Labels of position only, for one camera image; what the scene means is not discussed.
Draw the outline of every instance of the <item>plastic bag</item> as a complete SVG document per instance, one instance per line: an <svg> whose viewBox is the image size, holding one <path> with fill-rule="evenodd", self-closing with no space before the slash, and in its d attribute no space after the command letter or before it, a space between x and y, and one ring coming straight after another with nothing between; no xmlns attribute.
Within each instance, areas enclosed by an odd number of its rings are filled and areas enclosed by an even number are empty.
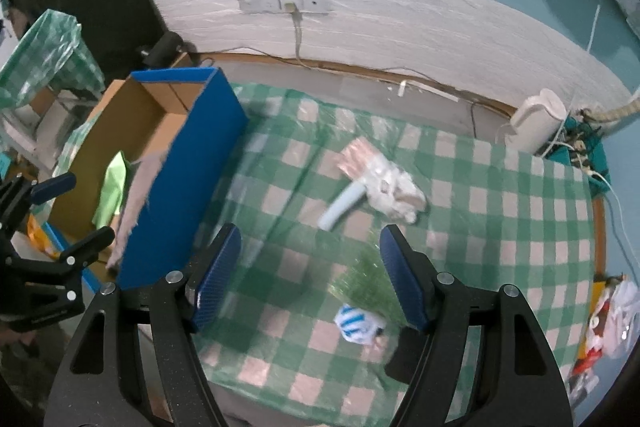
<svg viewBox="0 0 640 427"><path fill-rule="evenodd" d="M128 169L129 162L125 159L122 151L119 151L109 163L104 175L100 200L92 219L96 229L107 226L113 216L120 215Z"/></svg>
<svg viewBox="0 0 640 427"><path fill-rule="evenodd" d="M566 384L566 393L572 409L575 409L599 383L600 378L590 368L579 375L573 375Z"/></svg>
<svg viewBox="0 0 640 427"><path fill-rule="evenodd" d="M640 295L634 282L623 280L607 285L589 320L587 351L601 351L613 359L628 353L639 313Z"/></svg>
<svg viewBox="0 0 640 427"><path fill-rule="evenodd" d="M60 251L53 246L49 240L49 236L40 227L33 215L29 215L29 219L27 220L27 237L29 237L33 248L48 255L54 261L60 257Z"/></svg>
<svg viewBox="0 0 640 427"><path fill-rule="evenodd" d="M82 40L75 17L46 10L0 69L0 108L17 108L45 86L104 90L104 75Z"/></svg>
<svg viewBox="0 0 640 427"><path fill-rule="evenodd" d="M389 322L408 325L380 252L374 247L364 248L329 291L341 302L374 312Z"/></svg>
<svg viewBox="0 0 640 427"><path fill-rule="evenodd" d="M389 161L364 137L352 140L342 150L337 164L353 180L318 220L318 228L331 230L338 218L364 194L369 204L391 219L412 224L426 208L424 193L408 172Z"/></svg>

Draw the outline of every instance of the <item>black clamp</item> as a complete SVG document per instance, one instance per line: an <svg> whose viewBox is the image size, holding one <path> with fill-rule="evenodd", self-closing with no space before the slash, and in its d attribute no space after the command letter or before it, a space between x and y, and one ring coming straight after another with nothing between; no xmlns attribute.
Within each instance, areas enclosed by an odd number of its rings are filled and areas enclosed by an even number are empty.
<svg viewBox="0 0 640 427"><path fill-rule="evenodd" d="M402 297L413 279L422 294L422 318L426 320L423 331L403 331L394 356L397 360L386 368L393 378L409 384L392 427L424 427L427 423L573 426L558 365L527 299L516 286L506 284L495 292L469 288L448 272L438 273L425 254L411 248L396 225L383 229L380 249L405 315L408 319L420 316L415 303ZM482 327L476 377L465 415L447 423L471 326ZM405 371L404 378L398 377L411 351L414 365L409 375Z"/></svg>
<svg viewBox="0 0 640 427"><path fill-rule="evenodd" d="M82 270L111 244L113 230L96 230L55 262L23 259L11 243L32 204L44 203L75 185L71 173L42 183L18 175L0 185L0 321L14 331L36 330L84 311Z"/></svg>
<svg viewBox="0 0 640 427"><path fill-rule="evenodd" d="M170 426L153 416L138 325L150 324L173 425L226 426L191 333L218 313L241 250L235 225L222 227L187 266L151 286L102 286L71 340L49 396L45 426Z"/></svg>

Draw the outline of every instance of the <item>green paper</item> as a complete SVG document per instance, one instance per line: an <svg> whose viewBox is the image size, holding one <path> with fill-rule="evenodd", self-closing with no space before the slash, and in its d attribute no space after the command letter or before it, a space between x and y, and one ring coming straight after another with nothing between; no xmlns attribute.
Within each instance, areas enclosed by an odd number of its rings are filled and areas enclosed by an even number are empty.
<svg viewBox="0 0 640 427"><path fill-rule="evenodd" d="M350 306L377 313L395 324L408 324L375 248L363 248L353 266L329 286L329 291Z"/></svg>
<svg viewBox="0 0 640 427"><path fill-rule="evenodd" d="M129 163L122 151L118 152L109 163L100 190L100 202L98 208L95 209L94 219L92 219L96 229L110 224L113 216L120 213L128 167Z"/></svg>

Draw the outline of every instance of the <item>green plastic bag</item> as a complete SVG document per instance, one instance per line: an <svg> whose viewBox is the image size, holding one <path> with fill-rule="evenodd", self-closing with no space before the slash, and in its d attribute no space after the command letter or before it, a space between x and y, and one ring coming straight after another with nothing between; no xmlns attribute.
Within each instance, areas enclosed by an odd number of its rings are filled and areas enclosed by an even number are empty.
<svg viewBox="0 0 640 427"><path fill-rule="evenodd" d="M85 89L99 96L104 75L82 40L81 25L46 10L20 39L0 70L0 109L27 105L39 90Z"/></svg>
<svg viewBox="0 0 640 427"><path fill-rule="evenodd" d="M92 223L96 229L110 224L113 216L120 213L127 183L129 163L122 151L117 153L109 163L104 175L104 183L100 190L100 201L95 209Z"/></svg>
<svg viewBox="0 0 640 427"><path fill-rule="evenodd" d="M363 248L356 263L334 280L329 291L345 304L408 325L380 252L374 247Z"/></svg>

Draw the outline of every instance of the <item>blue and white striped cloth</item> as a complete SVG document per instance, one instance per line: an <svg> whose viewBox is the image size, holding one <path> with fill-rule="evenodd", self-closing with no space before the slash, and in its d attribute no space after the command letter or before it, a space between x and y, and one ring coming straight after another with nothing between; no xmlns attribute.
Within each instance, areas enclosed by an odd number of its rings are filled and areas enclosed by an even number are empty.
<svg viewBox="0 0 640 427"><path fill-rule="evenodd" d="M373 344L378 332L386 326L385 319L375 313L347 304L340 307L334 322L344 339L356 344Z"/></svg>

